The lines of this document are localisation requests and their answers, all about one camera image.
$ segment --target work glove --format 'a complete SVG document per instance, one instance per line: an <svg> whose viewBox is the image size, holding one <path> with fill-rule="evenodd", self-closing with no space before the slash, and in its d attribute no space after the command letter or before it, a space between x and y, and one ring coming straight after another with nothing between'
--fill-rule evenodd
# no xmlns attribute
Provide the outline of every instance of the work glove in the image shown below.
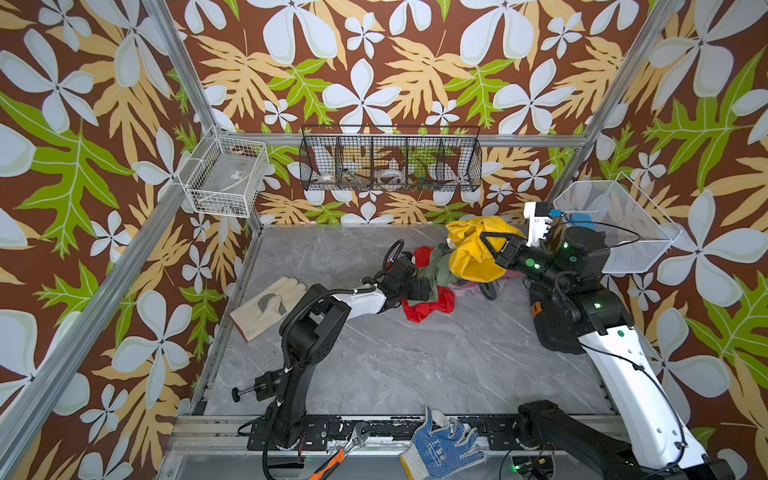
<svg viewBox="0 0 768 480"><path fill-rule="evenodd" d="M432 420L439 429L432 430ZM475 446L478 436L477 429L465 435L463 423L427 407L426 420L416 429L411 446L400 455L400 462L409 480L444 478L485 461L485 453Z"/></svg>

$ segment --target orange handle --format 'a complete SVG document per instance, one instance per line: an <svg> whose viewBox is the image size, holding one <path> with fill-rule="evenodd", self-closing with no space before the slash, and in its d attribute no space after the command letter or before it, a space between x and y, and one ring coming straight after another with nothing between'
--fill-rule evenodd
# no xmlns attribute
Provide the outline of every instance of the orange handle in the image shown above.
<svg viewBox="0 0 768 480"><path fill-rule="evenodd" d="M325 480L328 478L333 470L336 469L339 465L341 465L341 462L344 461L344 449L340 449L333 457L329 458L327 462L325 462L320 468L317 469L317 472L313 473L310 477L310 480Z"/></svg>

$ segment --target floral wallpaper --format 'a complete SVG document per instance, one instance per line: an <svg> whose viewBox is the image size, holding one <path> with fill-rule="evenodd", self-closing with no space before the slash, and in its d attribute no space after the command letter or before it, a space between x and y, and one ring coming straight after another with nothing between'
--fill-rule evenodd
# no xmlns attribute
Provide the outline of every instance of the floral wallpaper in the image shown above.
<svg viewBox="0 0 768 480"><path fill-rule="evenodd" d="M200 136L139 0L0 0L0 428ZM153 478L247 248L183 205L14 478Z"/></svg>
<svg viewBox="0 0 768 480"><path fill-rule="evenodd" d="M766 13L751 0L687 2L581 172L628 175L645 209L683 230L652 271L603 283L645 332L682 419L737 478L768 472Z"/></svg>
<svg viewBox="0 0 768 480"><path fill-rule="evenodd" d="M435 126L579 134L653 2L183 0L168 2L218 124L229 131ZM571 149L484 149L473 192L304 191L298 148L270 147L264 223L447 223L520 216ZM380 160L386 152L381 152ZM435 163L429 152L419 158ZM456 183L465 178L456 176Z"/></svg>

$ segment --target white wire basket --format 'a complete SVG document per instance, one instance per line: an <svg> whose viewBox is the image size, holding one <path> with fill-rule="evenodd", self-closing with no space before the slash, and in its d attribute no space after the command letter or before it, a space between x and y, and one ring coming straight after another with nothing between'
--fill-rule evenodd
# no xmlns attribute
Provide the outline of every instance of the white wire basket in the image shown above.
<svg viewBox="0 0 768 480"><path fill-rule="evenodd" d="M624 174L616 180L575 181L554 200L554 207L572 222L566 227L589 227L605 233L611 255L603 273L647 272L669 250L682 230L634 185L633 190L637 190L638 198L643 197L643 204L653 205L667 220L668 223L660 225L619 180L632 184Z"/></svg>
<svg viewBox="0 0 768 480"><path fill-rule="evenodd" d="M202 214L249 217L269 163L259 141L217 137L200 142L192 152L197 166L184 182L194 211Z"/></svg>

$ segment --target cable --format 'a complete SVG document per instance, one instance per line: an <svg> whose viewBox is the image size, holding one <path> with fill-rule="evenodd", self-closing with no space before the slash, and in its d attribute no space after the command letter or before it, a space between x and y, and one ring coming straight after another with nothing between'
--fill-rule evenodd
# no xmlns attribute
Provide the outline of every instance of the cable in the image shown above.
<svg viewBox="0 0 768 480"><path fill-rule="evenodd" d="M502 458L502 464L498 466L498 480L502 480L502 468L504 467L504 462L509 457L509 454L512 453L512 450L507 452L506 455L504 455L504 458Z"/></svg>
<svg viewBox="0 0 768 480"><path fill-rule="evenodd" d="M245 422L244 424L240 425L240 427L237 428L237 436L240 437L248 437L250 436L250 433L243 433L242 430L247 427L248 425L253 425L254 423L258 422L264 417L264 415L259 415L255 419L251 420L250 422Z"/></svg>
<svg viewBox="0 0 768 480"><path fill-rule="evenodd" d="M285 399L285 393L287 390L287 380L286 376L293 368L293 362L290 358L290 352L288 350L288 338L290 337L291 330L293 330L293 326L296 325L296 322L298 322L300 319L302 319L311 309L315 308L317 304L325 300L326 298L329 298L334 295L338 294L348 294L353 295L355 293L371 293L376 291L376 279L378 279L380 276L386 274L389 272L389 270L392 268L392 264L394 261L400 256L400 253L402 252L402 248L405 246L406 242L403 239L397 240L395 243L392 244L392 246L387 250L386 255L384 256L384 260L382 261L382 270L379 271L373 278L366 277L362 279L362 282L365 284L369 284L368 287L358 288L358 289L334 289L334 290L327 290L326 292L321 293L320 295L315 296L315 298L311 299L304 307L302 307L301 310L296 312L296 315L290 317L285 323L285 328L283 329L283 338L280 342L280 349L283 352L283 373L280 375L280 389L277 392L277 395L275 396L274 405L275 408L272 411L272 415L270 417L269 422L266 426L266 439L264 441L264 447L261 451L261 468L264 472L264 476L266 477L266 480L275 480L274 477L270 474L270 467L267 463L267 453L269 451L269 444L270 440L272 439L273 429L275 426L275 421L277 420L277 413L280 409L280 405L283 404L283 400Z"/></svg>
<svg viewBox="0 0 768 480"><path fill-rule="evenodd" d="M618 225L613 225L612 223L594 222L592 220L562 220L560 223L558 223L558 228L561 225L565 224L565 223L570 223L570 224L574 224L574 223L592 223L593 225L604 225L606 227L616 228L618 230L623 230L625 232L632 233L633 235L635 235L637 237L636 239L634 239L632 241L625 242L625 243L619 243L618 245L613 245L612 247L601 248L601 249L598 249L598 250L594 250L594 251L592 251L590 253L597 253L597 252L602 252L602 251L605 251L605 250L610 250L610 249L616 248L616 247L623 247L624 245L631 245L632 243L639 242L643 238L638 232L635 232L633 230L629 230L628 228L619 227Z"/></svg>
<svg viewBox="0 0 768 480"><path fill-rule="evenodd" d="M668 464L666 467L659 468L658 470L651 472L648 475L645 475L643 478L641 478L641 480L646 480L646 478L653 477L654 475L664 472L665 470L669 470L670 472L672 472L672 468L679 466L678 464L680 463L680 460L683 459L683 455L685 455L685 448L688 445L685 442L685 431L683 430L683 423L680 420L680 417L677 415L677 412L675 411L674 407L672 406L672 402L669 400L669 397L667 397L667 394L664 393L664 390L661 388L661 385L659 385L659 383L656 381L654 377L650 376L650 374L645 371L644 366L638 365L626 357L623 357L621 355L616 355L615 353L604 352L603 350L594 349L581 342L579 342L579 345L581 345L585 349L592 350L593 352L602 353L603 355L613 356L615 358L622 359L625 362L630 363L632 365L632 368L634 368L635 370L641 371L646 377L648 377L650 382L654 384L654 386L659 391L661 396L664 397L664 401L667 402L667 405L670 407L670 411L672 411L672 416L674 417L675 421L677 421L677 428L680 430L680 443L677 445L677 447L680 449L680 454L677 456L677 459L674 462Z"/></svg>
<svg viewBox="0 0 768 480"><path fill-rule="evenodd" d="M293 362L290 358L290 352L288 350L288 337L290 336L291 330L293 330L293 326L296 325L296 322L298 322L300 319L302 319L311 309L315 308L315 306L325 300L328 297L345 293L352 295L354 293L370 293L376 290L376 285L371 285L370 287L366 288L359 288L359 289L334 289L334 290L327 290L326 292L321 293L320 295L315 296L315 298L311 299L301 310L296 312L296 315L292 316L287 322L285 329L283 330L283 338L280 342L280 348L283 351L283 373L280 375L280 389L277 392L277 395L275 396L274 405L275 408L272 411L272 415L270 417L270 420L266 426L266 439L264 440L264 447L261 451L261 468L264 472L264 476L266 477L266 480L275 480L275 478L270 474L270 467L267 464L266 458L267 453L269 451L269 444L270 440L272 439L272 433L275 426L275 421L277 420L277 412L280 409L280 405L283 404L283 400L285 399L285 393L287 389L287 374L291 371L293 368Z"/></svg>

